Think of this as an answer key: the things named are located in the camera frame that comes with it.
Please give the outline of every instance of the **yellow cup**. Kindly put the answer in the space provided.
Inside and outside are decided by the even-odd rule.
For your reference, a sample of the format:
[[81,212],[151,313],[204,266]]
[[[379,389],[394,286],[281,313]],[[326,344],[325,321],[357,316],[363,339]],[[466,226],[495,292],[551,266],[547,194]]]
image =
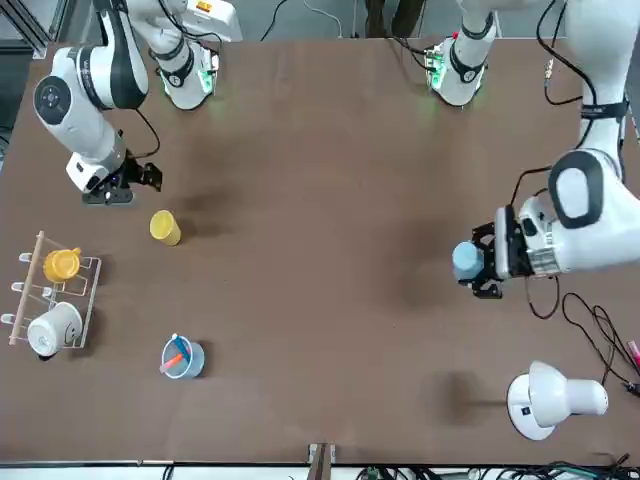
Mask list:
[[149,232],[153,238],[171,247],[178,244],[182,235],[176,219],[168,210],[160,210],[151,217]]
[[52,283],[72,279],[80,269],[80,249],[54,250],[44,259],[44,276]]

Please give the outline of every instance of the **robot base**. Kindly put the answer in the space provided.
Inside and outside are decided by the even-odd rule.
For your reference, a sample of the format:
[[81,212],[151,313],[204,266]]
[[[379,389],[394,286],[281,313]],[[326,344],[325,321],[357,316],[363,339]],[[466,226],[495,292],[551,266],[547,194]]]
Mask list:
[[194,110],[202,105],[209,95],[214,94],[218,78],[218,55],[211,55],[208,49],[198,44],[192,44],[191,48],[194,51],[194,66],[182,85],[173,85],[172,76],[167,79],[160,74],[164,92],[180,110]]
[[507,393],[507,407],[513,426],[529,440],[544,440],[556,427],[541,427],[536,423],[529,399],[529,375],[516,377]]
[[486,65],[473,81],[464,83],[460,75],[451,66],[449,51],[453,48],[454,39],[447,38],[439,45],[425,53],[427,66],[427,85],[438,94],[442,100],[453,107],[463,107],[468,104],[482,86],[482,78]]

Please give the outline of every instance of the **light blue object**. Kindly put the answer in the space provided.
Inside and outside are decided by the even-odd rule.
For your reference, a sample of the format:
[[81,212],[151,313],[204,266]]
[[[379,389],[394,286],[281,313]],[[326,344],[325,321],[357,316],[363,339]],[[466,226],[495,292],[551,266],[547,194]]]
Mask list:
[[471,242],[459,243],[452,257],[456,280],[471,280],[484,268],[482,252]]
[[189,360],[189,351],[187,350],[187,346],[182,342],[180,337],[178,337],[177,333],[174,333],[173,335],[171,335],[171,340],[173,340],[176,343],[176,348],[182,354],[182,356],[187,360]]
[[[178,342],[183,346],[186,346],[188,351],[191,352],[188,357],[184,357],[184,353],[178,348]],[[182,335],[177,339],[171,337],[165,344],[164,349],[162,350],[161,365],[164,365],[179,353],[182,353],[183,355],[182,360],[169,368],[165,372],[165,375],[173,380],[178,380],[180,378],[194,378],[200,375],[202,368],[204,367],[204,350],[199,343],[191,342]]]

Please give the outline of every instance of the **lamp base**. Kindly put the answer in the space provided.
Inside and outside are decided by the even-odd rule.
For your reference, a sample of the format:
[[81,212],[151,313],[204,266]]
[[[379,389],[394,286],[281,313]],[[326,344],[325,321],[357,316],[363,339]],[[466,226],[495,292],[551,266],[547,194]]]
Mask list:
[[531,401],[529,400],[528,374],[516,377],[509,385],[507,407],[513,426],[529,440],[544,440],[556,428],[555,426],[544,428],[536,423],[531,410]]

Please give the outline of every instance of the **white mug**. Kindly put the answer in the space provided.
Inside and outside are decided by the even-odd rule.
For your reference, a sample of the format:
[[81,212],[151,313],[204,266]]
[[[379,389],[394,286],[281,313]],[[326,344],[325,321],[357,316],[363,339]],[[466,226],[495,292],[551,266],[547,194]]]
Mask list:
[[48,359],[69,345],[82,333],[82,317],[78,309],[67,302],[35,318],[27,329],[29,345],[42,359]]

